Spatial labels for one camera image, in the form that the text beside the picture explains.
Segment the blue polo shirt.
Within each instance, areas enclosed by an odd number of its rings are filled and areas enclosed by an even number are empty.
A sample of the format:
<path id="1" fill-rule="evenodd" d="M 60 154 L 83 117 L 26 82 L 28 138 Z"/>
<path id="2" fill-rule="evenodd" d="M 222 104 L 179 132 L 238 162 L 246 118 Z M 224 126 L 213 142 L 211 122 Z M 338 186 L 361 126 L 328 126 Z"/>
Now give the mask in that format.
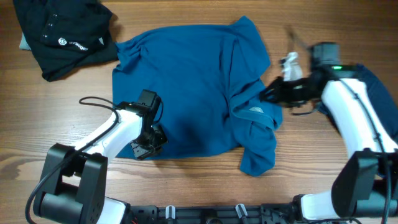
<path id="1" fill-rule="evenodd" d="M 260 176 L 275 166 L 282 110 L 259 99 L 271 62 L 252 20 L 149 30 L 116 44 L 113 100 L 156 92 L 168 139 L 158 160 L 209 157 L 243 147 L 240 169 Z"/>

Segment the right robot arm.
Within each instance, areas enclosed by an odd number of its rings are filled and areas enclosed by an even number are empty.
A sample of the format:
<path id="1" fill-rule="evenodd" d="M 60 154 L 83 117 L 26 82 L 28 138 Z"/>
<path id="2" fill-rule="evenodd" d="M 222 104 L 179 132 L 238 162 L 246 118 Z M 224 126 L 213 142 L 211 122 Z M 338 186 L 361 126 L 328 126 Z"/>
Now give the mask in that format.
<path id="1" fill-rule="evenodd" d="M 331 189 L 294 197 L 288 223 L 358 222 L 397 216 L 397 143 L 388 135 L 369 99 L 356 65 L 340 61 L 334 42 L 308 49 L 310 73 L 305 77 L 297 52 L 280 59 L 281 76 L 259 95 L 262 101 L 289 109 L 318 101 L 344 140 L 348 161 Z"/>

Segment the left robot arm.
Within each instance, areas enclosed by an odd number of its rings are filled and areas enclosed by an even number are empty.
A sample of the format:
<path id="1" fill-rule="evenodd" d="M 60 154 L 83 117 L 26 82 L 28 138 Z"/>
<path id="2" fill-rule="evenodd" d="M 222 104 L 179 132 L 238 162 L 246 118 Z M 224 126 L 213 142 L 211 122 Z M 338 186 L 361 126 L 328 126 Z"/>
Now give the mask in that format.
<path id="1" fill-rule="evenodd" d="M 108 165 L 125 146 L 139 161 L 162 150 L 164 104 L 156 92 L 143 90 L 137 102 L 107 101 L 104 108 L 111 117 L 89 136 L 48 150 L 25 205 L 28 223 L 32 214 L 58 223 L 135 223 L 128 203 L 105 196 Z"/>

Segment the dark navy crumpled garment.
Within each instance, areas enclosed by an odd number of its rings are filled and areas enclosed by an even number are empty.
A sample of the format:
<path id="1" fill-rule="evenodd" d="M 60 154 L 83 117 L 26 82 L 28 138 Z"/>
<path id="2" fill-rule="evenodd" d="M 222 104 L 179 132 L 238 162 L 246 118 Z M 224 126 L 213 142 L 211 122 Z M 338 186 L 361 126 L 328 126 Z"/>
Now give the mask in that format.
<path id="1" fill-rule="evenodd" d="M 356 64 L 360 79 L 366 84 L 366 91 L 381 124 L 389 137 L 397 143 L 397 104 L 378 77 L 363 64 Z"/>

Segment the black folded polo shirt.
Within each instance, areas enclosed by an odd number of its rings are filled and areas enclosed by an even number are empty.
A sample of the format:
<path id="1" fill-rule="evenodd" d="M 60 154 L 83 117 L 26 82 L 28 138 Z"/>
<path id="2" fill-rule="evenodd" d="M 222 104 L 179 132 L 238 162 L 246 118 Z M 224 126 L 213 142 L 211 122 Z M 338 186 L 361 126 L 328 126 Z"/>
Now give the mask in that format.
<path id="1" fill-rule="evenodd" d="M 92 0 L 14 0 L 25 41 L 48 82 L 74 68 L 117 60 L 113 13 Z"/>

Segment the grey folded cloth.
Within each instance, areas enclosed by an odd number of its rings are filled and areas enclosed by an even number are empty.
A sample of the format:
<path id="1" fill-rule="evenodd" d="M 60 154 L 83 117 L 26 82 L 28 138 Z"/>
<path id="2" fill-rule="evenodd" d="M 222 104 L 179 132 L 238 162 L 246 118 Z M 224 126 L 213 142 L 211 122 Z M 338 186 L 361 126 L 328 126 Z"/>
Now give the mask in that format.
<path id="1" fill-rule="evenodd" d="M 26 38 L 25 38 L 25 35 L 24 35 L 24 34 L 22 34 L 21 42 L 20 42 L 20 44 L 19 44 L 19 48 L 20 48 L 21 50 L 31 50 L 29 44 L 28 44 L 27 41 L 26 41 Z"/>

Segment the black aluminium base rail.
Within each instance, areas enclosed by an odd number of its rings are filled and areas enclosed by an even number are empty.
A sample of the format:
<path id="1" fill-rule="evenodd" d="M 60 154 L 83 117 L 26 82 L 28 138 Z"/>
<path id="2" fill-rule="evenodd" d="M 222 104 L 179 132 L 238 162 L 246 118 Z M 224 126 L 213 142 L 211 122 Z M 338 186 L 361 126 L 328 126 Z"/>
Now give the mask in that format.
<path id="1" fill-rule="evenodd" d="M 122 220 L 127 224 L 282 224 L 306 223 L 292 203 L 237 204 L 211 207 L 130 206 Z"/>

